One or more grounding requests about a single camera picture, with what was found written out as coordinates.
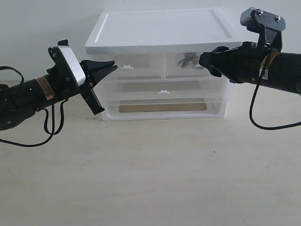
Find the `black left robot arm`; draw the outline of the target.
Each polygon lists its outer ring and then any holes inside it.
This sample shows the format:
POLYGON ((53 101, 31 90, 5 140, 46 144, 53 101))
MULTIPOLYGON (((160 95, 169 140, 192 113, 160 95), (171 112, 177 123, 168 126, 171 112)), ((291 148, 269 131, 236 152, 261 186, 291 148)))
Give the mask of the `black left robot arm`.
POLYGON ((78 85, 75 74, 62 63, 47 70, 47 74, 9 87, 0 86, 0 129, 12 129, 51 105, 81 95, 94 115, 104 111, 94 87, 117 69, 114 61, 83 60, 79 69, 84 82, 78 85))

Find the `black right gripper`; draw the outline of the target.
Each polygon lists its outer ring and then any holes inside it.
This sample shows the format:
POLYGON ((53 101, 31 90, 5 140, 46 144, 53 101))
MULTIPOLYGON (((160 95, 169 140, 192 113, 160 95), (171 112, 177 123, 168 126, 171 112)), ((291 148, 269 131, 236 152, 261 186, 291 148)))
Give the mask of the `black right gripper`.
POLYGON ((268 79, 272 61, 278 56, 278 49, 266 45, 258 48, 255 42, 243 42, 240 47, 218 46, 211 53, 203 53, 199 64, 215 77, 229 77, 234 83, 255 84, 260 77, 268 79))

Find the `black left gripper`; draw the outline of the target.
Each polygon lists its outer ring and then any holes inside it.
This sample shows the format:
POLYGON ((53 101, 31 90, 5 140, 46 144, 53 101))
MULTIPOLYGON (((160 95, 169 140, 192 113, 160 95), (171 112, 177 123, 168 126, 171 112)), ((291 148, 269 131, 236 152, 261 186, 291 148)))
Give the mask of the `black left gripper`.
POLYGON ((83 60, 80 65, 85 73, 86 80, 83 85, 75 90, 66 87, 55 74, 48 74, 49 83, 54 91, 52 100, 57 103, 81 95, 92 113, 97 115, 103 112, 104 108, 96 97, 94 87, 110 73, 116 71, 118 67, 115 65, 115 61, 83 60))

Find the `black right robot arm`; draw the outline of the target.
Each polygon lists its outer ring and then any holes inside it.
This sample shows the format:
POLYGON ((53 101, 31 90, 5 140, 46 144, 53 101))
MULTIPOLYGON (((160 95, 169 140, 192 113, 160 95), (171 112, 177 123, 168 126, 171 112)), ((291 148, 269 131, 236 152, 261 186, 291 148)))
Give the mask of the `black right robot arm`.
POLYGON ((236 48, 220 46, 200 55, 199 64, 213 76, 225 76, 232 83, 257 84, 294 94, 301 93, 301 55, 279 52, 254 42, 243 42, 236 48))

